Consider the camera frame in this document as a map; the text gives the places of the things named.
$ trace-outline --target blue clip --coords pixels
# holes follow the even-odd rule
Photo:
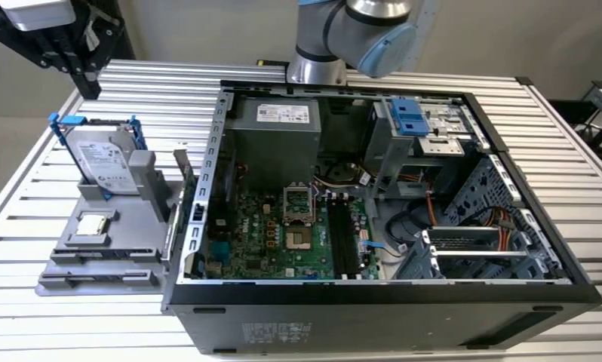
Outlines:
[[[384,247],[383,243],[375,243],[373,241],[364,240],[361,241],[361,244],[367,247]]]
[[[146,142],[144,141],[144,134],[141,133],[141,124],[136,115],[130,116],[129,126],[133,129],[133,136],[136,137],[136,144],[138,149],[146,149]]]
[[[86,118],[82,115],[66,115],[58,122],[62,126],[81,126],[86,123]]]
[[[391,100],[391,115],[399,124],[401,136],[425,136],[431,129],[415,100]]]

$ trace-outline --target cable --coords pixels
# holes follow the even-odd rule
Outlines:
[[[460,223],[457,224],[457,226],[465,226],[468,224],[468,222],[473,219],[476,219],[483,213],[485,213],[488,210],[501,210],[504,211],[507,214],[511,214],[511,212],[504,208],[504,207],[499,207],[499,206],[487,206],[484,208],[481,208],[477,212],[475,212],[471,216],[468,216],[465,219],[463,219],[460,221]]]
[[[432,212],[431,193],[432,193],[432,184],[428,183],[428,190],[425,191],[425,207],[428,209],[428,220],[431,220],[432,226],[437,226],[437,220],[435,218],[435,213]]]
[[[377,247],[375,248],[376,250],[383,250],[389,256],[392,256],[393,258],[400,258],[400,255],[393,254],[385,247]]]
[[[338,183],[334,181],[325,181],[320,176],[313,175],[313,179],[322,185],[332,189],[344,189],[346,187],[359,186],[357,183]]]
[[[500,220],[504,219],[504,213],[499,210]],[[497,251],[504,251],[504,230],[497,226]]]
[[[485,220],[485,223],[483,224],[483,226],[489,226],[493,223],[493,219],[495,219],[495,210],[491,213],[491,217]]]

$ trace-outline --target label sticker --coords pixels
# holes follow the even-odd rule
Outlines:
[[[256,114],[257,122],[309,123],[309,107],[282,104],[261,104]]]
[[[120,147],[108,142],[77,142],[82,162],[97,185],[109,192],[137,192]]]
[[[369,181],[371,181],[371,175],[365,171],[363,171],[363,175],[359,178],[359,183],[365,186]]]
[[[244,341],[252,344],[305,343],[310,329],[310,323],[242,323]]]

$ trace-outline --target orange wire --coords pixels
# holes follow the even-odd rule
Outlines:
[[[503,212],[500,210],[500,219],[504,217]],[[501,227],[497,226],[497,251],[503,251],[504,249],[504,234],[501,233]]]
[[[428,190],[425,191],[425,206],[428,209],[428,219],[431,220],[431,225],[437,226],[437,221],[435,219],[435,213],[432,212],[431,190],[432,190],[432,184],[428,183]]]
[[[511,221],[511,215],[504,213],[505,221]],[[504,235],[504,251],[509,249],[511,230]]]
[[[493,222],[493,218],[495,218],[495,209],[493,211],[491,211],[491,217],[489,219],[485,220],[484,226],[491,225],[491,223]]]

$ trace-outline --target aluminum workbench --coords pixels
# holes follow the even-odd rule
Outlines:
[[[61,113],[126,119],[137,115],[165,177],[169,154],[185,143],[198,166],[218,80],[284,81],[280,67],[192,66],[113,61],[97,101],[73,93]],[[396,73],[349,85],[472,92],[533,192],[602,293],[602,163],[532,86],[515,78]],[[78,172],[46,131],[0,194],[0,360],[169,360],[198,356],[158,295],[38,297],[33,287],[78,197]],[[424,354],[294,354],[240,360],[602,360],[602,307],[507,351]]]

